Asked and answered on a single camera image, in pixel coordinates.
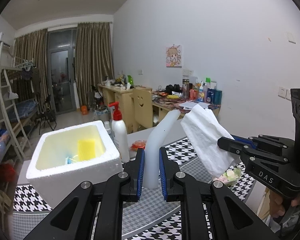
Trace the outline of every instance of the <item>blue container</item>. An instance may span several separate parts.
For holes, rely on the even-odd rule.
[[[207,94],[206,101],[209,104],[213,104],[213,100],[214,100],[214,89],[208,88],[208,94]]]
[[[214,105],[221,105],[221,99],[222,99],[222,91],[215,89],[214,90],[213,104]]]

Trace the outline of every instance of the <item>glass door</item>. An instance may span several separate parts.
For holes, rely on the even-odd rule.
[[[49,33],[48,83],[56,114],[76,110],[74,100],[74,30]]]

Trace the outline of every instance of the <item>canvas painting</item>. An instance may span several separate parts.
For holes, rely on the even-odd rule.
[[[166,47],[166,67],[182,67],[182,46]]]

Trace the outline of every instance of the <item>human hand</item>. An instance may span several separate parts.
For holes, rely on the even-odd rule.
[[[278,218],[278,217],[283,216],[286,212],[282,205],[283,198],[280,195],[278,195],[277,193],[270,190],[269,199],[270,199],[270,215],[271,215],[271,217]],[[298,205],[300,205],[300,193],[295,199],[291,200],[292,207],[295,207]]]

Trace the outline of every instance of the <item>curtain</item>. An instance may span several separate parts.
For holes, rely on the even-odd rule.
[[[109,23],[78,24],[74,68],[80,105],[87,105],[91,85],[114,77]]]
[[[13,55],[32,60],[34,59],[34,66],[39,70],[38,78],[32,77],[34,91],[40,93],[41,105],[48,96],[47,86],[47,40],[48,30],[43,29],[35,31],[24,36],[16,38]],[[17,79],[13,81],[13,87],[16,88],[16,93],[19,97],[26,100],[33,98],[30,82]]]

